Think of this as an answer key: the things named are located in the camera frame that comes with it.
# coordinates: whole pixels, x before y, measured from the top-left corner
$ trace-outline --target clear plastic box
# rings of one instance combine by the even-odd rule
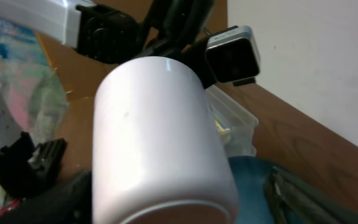
[[[226,155],[255,156],[252,137],[258,119],[218,87],[213,85],[206,92]]]

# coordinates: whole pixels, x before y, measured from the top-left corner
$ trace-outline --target white wall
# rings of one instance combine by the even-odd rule
[[[228,11],[229,26],[254,30],[258,84],[358,146],[358,1],[228,0]]]

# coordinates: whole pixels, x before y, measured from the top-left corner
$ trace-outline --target black object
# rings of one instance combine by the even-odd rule
[[[67,142],[64,139],[57,139],[46,143],[39,144],[36,151],[39,154],[31,166],[37,177],[43,180],[46,189],[53,187],[55,179],[60,171],[60,161],[63,157]]]
[[[205,57],[219,82],[252,78],[259,74],[259,66],[247,39],[237,39],[205,52]]]
[[[185,50],[182,56],[179,58],[180,62],[189,66],[189,68],[191,68],[197,74],[204,88],[208,88],[216,83],[215,75],[209,67],[207,60],[205,60],[205,50],[207,48],[209,38],[214,35],[233,30],[235,28],[238,28],[238,26],[232,26],[211,36],[202,38],[201,40],[195,42],[190,48]],[[224,72],[217,74],[217,76],[224,75]]]
[[[0,224],[91,224],[91,172],[84,170],[0,216]]]
[[[264,188],[275,223],[358,223],[357,213],[280,167],[272,167]]]
[[[0,184],[13,198],[34,197],[50,186],[60,168],[60,159],[66,148],[64,140],[48,142],[50,155],[40,154],[42,166],[34,170],[28,160],[35,147],[28,133],[22,133],[12,146],[3,147],[0,153]]]
[[[154,0],[140,24],[128,14],[104,5],[77,6],[77,10],[81,11],[77,52],[103,63],[124,63],[148,56],[172,58],[189,66],[204,88],[215,84],[216,80],[242,80],[235,82],[235,86],[254,83],[254,79],[243,80],[259,73],[256,59],[251,57],[250,42],[236,40],[206,51],[209,38],[237,26],[195,43],[214,2]],[[142,51],[152,27],[158,30],[158,36],[146,44],[146,49]],[[192,46],[182,52],[189,44]]]
[[[103,63],[123,63],[137,54],[140,25],[128,14],[104,5],[77,6],[81,11],[79,54]]]

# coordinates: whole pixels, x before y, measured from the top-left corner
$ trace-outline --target white robotic arm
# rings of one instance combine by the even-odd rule
[[[81,12],[77,6],[95,6],[85,0],[0,0],[0,17],[47,34],[63,45],[76,48]],[[0,94],[0,150],[21,137],[21,128],[12,118]]]
[[[39,31],[68,47],[77,47],[81,12],[89,0],[0,0],[0,17]]]

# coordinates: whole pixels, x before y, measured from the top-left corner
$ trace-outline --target wooden surface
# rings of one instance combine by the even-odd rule
[[[151,0],[100,0],[138,21]],[[226,0],[217,0],[207,24],[211,32],[227,27]],[[93,96],[114,66],[77,55],[41,37],[52,67],[68,92],[70,108],[57,133],[68,142],[59,180],[92,165]],[[302,179],[358,212],[358,147],[334,134],[258,85],[218,85],[259,119],[254,146],[257,155],[290,169]]]
[[[358,212],[358,147],[258,85],[218,87],[256,115],[257,156]]]

